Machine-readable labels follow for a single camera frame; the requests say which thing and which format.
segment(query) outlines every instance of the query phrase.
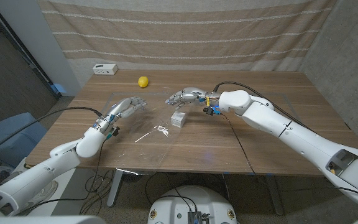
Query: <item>black cable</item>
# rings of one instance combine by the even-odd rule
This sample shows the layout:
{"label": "black cable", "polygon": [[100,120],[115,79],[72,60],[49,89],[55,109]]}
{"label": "black cable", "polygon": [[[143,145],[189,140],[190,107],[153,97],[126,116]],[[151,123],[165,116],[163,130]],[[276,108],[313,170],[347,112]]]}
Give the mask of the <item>black cable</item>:
{"label": "black cable", "polygon": [[[113,178],[113,176],[114,176],[114,173],[112,173],[112,174],[111,174],[111,177],[107,177],[107,173],[108,173],[109,171],[107,171],[103,176],[100,176],[100,175],[98,176],[98,177],[102,178],[102,181],[103,181],[104,179],[109,179],[109,184],[107,184],[102,190],[100,190],[101,196],[100,196],[99,192],[95,192],[95,191],[94,191],[94,193],[96,193],[96,195],[92,196],[91,198],[89,198],[87,201],[85,201],[85,202],[83,203],[83,206],[82,206],[81,209],[80,209],[80,215],[86,215],[86,213],[88,212],[88,210],[89,210],[97,201],[100,201],[99,210],[98,210],[97,214],[100,212],[100,210],[101,210],[101,203],[102,203],[101,201],[102,201],[103,198],[105,198],[105,196],[107,196],[107,195],[110,193],[111,184],[112,184],[112,178]],[[91,202],[89,205],[85,206],[88,202],[92,201],[96,196],[98,196],[99,198],[97,198],[96,200],[94,200],[93,202]]]}
{"label": "black cable", "polygon": [[221,82],[219,84],[217,84],[214,88],[214,92],[217,92],[218,88],[220,85],[223,85],[223,84],[234,84],[234,85],[239,85],[239,86],[242,86],[250,91],[252,91],[253,93],[255,93],[256,95],[258,95],[259,97],[261,98],[265,98],[267,101],[271,102],[272,105],[278,109],[279,111],[281,111],[285,116],[287,116],[288,118],[292,119],[293,121],[295,121],[296,123],[298,123],[300,126],[304,127],[304,128],[307,128],[309,129],[310,131],[314,132],[312,129],[310,129],[309,127],[307,127],[305,124],[303,124],[300,120],[294,118],[292,115],[290,115],[289,113],[287,113],[285,110],[281,109],[281,107],[277,106],[275,103],[273,103],[272,101],[270,101],[268,98],[264,97],[262,94],[260,94],[258,91],[254,90],[253,88],[247,86],[247,85],[244,85],[242,83],[238,83],[238,82],[232,82],[232,81],[226,81],[226,82]]}
{"label": "black cable", "polygon": [[[173,187],[173,185],[172,185],[172,183],[171,183],[171,180],[169,179],[169,176],[168,176],[168,174],[167,173],[164,173],[166,176],[167,176],[167,179],[168,179],[168,182],[169,182],[169,184],[171,185],[171,187]],[[189,206],[189,209],[190,209],[190,211],[191,211],[191,207],[190,207],[190,205],[187,203],[187,201],[179,194],[179,191],[178,191],[178,189],[177,188],[175,188],[175,191],[178,193],[178,195],[183,199],[183,201],[187,204],[187,206]]]}
{"label": "black cable", "polygon": [[345,187],[310,187],[310,188],[305,188],[305,189],[291,189],[291,190],[281,190],[282,192],[290,192],[290,191],[302,191],[302,190],[316,190],[316,189],[338,189],[338,190],[347,190],[353,193],[358,194],[358,191],[356,190],[352,190],[352,189],[347,189]]}
{"label": "black cable", "polygon": [[[151,204],[151,205],[153,205],[153,203],[150,201],[149,195],[148,195],[148,193],[147,193],[147,184],[149,184],[149,181],[152,179],[152,177],[154,177],[155,175],[157,175],[157,174],[159,174],[159,173],[163,173],[163,172],[157,172],[157,173],[153,174],[153,175],[147,180],[147,182],[146,182],[146,184],[145,184],[145,187],[144,187],[144,191],[145,191],[145,194],[146,194],[147,201],[148,201],[149,204]],[[163,173],[163,174],[165,174],[165,175],[167,176],[167,179],[168,179],[169,184],[171,185],[171,188],[174,188],[174,189],[176,190],[176,192],[177,192],[177,194],[178,194],[178,196],[176,196],[176,197],[181,197],[181,198],[183,199],[183,201],[185,201],[185,203],[189,206],[189,210],[191,211],[190,205],[189,205],[189,204],[187,203],[187,201],[185,200],[186,197],[182,197],[182,196],[179,194],[179,191],[177,190],[177,188],[176,188],[176,187],[173,187],[173,185],[172,185],[172,183],[171,183],[171,181],[170,181],[170,179],[169,179],[168,174],[166,174],[166,173]]]}
{"label": "black cable", "polygon": [[177,195],[165,195],[165,196],[161,196],[161,197],[159,197],[159,198],[157,198],[156,200],[158,200],[158,199],[160,199],[160,198],[165,198],[165,197],[177,197],[177,198],[182,198],[182,199],[188,199],[188,200],[191,200],[191,202],[193,202],[193,204],[194,204],[194,208],[195,208],[195,210],[196,210],[196,212],[197,212],[197,206],[196,206],[196,204],[194,203],[194,201],[191,199],[191,198],[188,198],[188,197],[182,197],[182,196],[177,196]]}
{"label": "black cable", "polygon": [[[98,166],[96,167],[96,172],[93,176],[93,182],[92,182],[92,185],[94,184],[95,180],[96,180],[96,176],[97,176],[97,173],[98,173],[98,170],[99,170],[99,163],[100,163],[100,158],[101,158],[101,154],[102,154],[102,148],[103,148],[103,144],[106,142],[107,139],[105,139],[102,143],[102,146],[100,147],[100,152],[99,152],[99,159],[98,159]],[[19,212],[18,214],[16,215],[22,215],[26,212],[29,212],[29,211],[32,211],[33,209],[43,205],[43,204],[46,204],[46,203],[49,203],[49,202],[59,202],[59,201],[77,201],[77,200],[86,200],[89,195],[90,195],[91,191],[88,192],[88,194],[86,195],[85,198],[60,198],[60,199],[54,199],[54,200],[48,200],[48,201],[45,201],[45,202],[40,202],[40,203],[37,203],[21,212]]]}
{"label": "black cable", "polygon": [[36,122],[52,115],[52,114],[55,114],[57,112],[61,112],[61,111],[65,111],[65,110],[90,110],[90,111],[93,111],[94,113],[96,113],[96,115],[98,116],[102,116],[102,114],[95,110],[95,109],[92,109],[92,108],[89,108],[89,107],[84,107],[84,106],[74,106],[74,107],[69,107],[69,108],[63,108],[63,109],[60,109],[60,110],[56,110],[54,112],[51,112],[49,114],[46,114],[46,115],[43,115],[42,117],[30,122],[29,124],[19,128],[18,130],[16,130],[15,132],[13,132],[12,134],[10,134],[8,137],[4,138],[2,141],[0,141],[0,145],[4,144],[6,141],[8,141],[10,138],[12,138],[13,136],[15,136],[17,133],[23,131],[24,129],[28,128],[29,126],[35,124]]}
{"label": "black cable", "polygon": [[254,173],[254,175],[256,176],[256,178],[258,178],[258,179],[261,181],[261,183],[267,185],[263,180],[261,180],[261,179],[259,178],[259,176],[258,176],[258,175],[256,174],[256,172],[254,171],[254,168],[252,167],[252,165],[251,165],[251,163],[250,163],[250,161],[249,161],[249,159],[248,159],[248,156],[247,156],[247,154],[246,154],[246,151],[244,150],[244,147],[242,147],[242,144],[241,144],[241,142],[240,142],[240,139],[239,139],[239,137],[237,136],[237,133],[236,133],[236,131],[234,130],[233,125],[231,124],[229,118],[227,118],[227,116],[226,116],[225,114],[223,114],[223,113],[222,113],[222,115],[226,118],[226,120],[227,120],[228,123],[230,124],[230,127],[231,127],[231,129],[232,129],[232,131],[233,131],[233,133],[234,133],[234,136],[236,137],[238,143],[240,144],[240,147],[241,147],[241,149],[242,149],[242,152],[243,152],[244,155],[246,156],[248,166],[251,168],[252,173]]}

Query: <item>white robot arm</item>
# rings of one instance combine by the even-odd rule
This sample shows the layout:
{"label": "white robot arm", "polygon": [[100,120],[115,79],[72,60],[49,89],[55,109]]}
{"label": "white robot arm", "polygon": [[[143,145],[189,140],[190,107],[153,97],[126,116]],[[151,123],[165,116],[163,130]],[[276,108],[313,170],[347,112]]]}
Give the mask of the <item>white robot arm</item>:
{"label": "white robot arm", "polygon": [[290,146],[314,164],[343,194],[358,203],[358,149],[327,140],[274,111],[271,102],[246,91],[221,94],[185,88],[166,101],[169,105],[204,101],[204,112],[212,115],[234,110],[250,126],[265,131]]}
{"label": "white robot arm", "polygon": [[130,116],[135,110],[146,105],[138,97],[126,98],[113,105],[105,116],[99,117],[84,137],[62,144],[50,151],[50,158],[23,172],[0,186],[0,210],[6,205],[11,207],[0,216],[13,216],[39,193],[49,182],[80,164],[79,157],[95,155],[105,139],[118,134],[114,122]]}

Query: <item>beige curtain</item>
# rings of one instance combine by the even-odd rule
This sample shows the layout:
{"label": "beige curtain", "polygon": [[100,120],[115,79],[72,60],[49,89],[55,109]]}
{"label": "beige curtain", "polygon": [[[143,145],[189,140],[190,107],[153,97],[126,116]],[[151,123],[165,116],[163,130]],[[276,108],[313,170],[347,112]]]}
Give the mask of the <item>beige curtain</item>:
{"label": "beige curtain", "polygon": [[119,69],[298,70],[336,0],[39,1],[82,84]]}

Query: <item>white device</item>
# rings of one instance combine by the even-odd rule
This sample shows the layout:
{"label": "white device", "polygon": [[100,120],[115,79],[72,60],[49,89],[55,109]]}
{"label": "white device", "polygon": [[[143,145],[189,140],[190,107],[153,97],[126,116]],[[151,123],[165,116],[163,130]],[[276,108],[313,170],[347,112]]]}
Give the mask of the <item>white device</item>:
{"label": "white device", "polygon": [[171,117],[171,124],[181,128],[186,120],[186,114],[183,112],[175,111]]}
{"label": "white device", "polygon": [[[178,196],[177,192],[195,204],[187,198],[169,197]],[[206,187],[187,185],[172,189],[156,200],[147,223],[237,224],[237,217],[233,206],[222,195]]]}
{"label": "white device", "polygon": [[126,118],[146,105],[145,100],[131,97],[113,105],[105,116],[99,117],[81,139],[57,146],[50,158],[0,186],[0,217],[13,216],[49,182],[80,164],[80,157],[91,157],[103,141],[118,134],[114,122]]}
{"label": "white device", "polygon": [[92,69],[97,75],[114,75],[118,70],[116,64],[96,64]]}

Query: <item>plastic sheet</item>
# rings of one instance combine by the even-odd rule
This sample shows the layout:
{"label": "plastic sheet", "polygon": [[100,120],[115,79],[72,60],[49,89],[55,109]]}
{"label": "plastic sheet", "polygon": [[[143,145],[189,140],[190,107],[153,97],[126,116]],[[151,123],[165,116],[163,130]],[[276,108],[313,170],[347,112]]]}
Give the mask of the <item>plastic sheet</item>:
{"label": "plastic sheet", "polygon": [[120,118],[114,123],[120,127],[118,136],[107,141],[109,154],[122,167],[157,169],[167,151],[177,140],[181,128],[171,125],[170,118],[175,107],[165,104],[174,92],[162,90],[147,93],[112,93],[102,113],[123,98],[138,96],[147,105],[128,118]]}

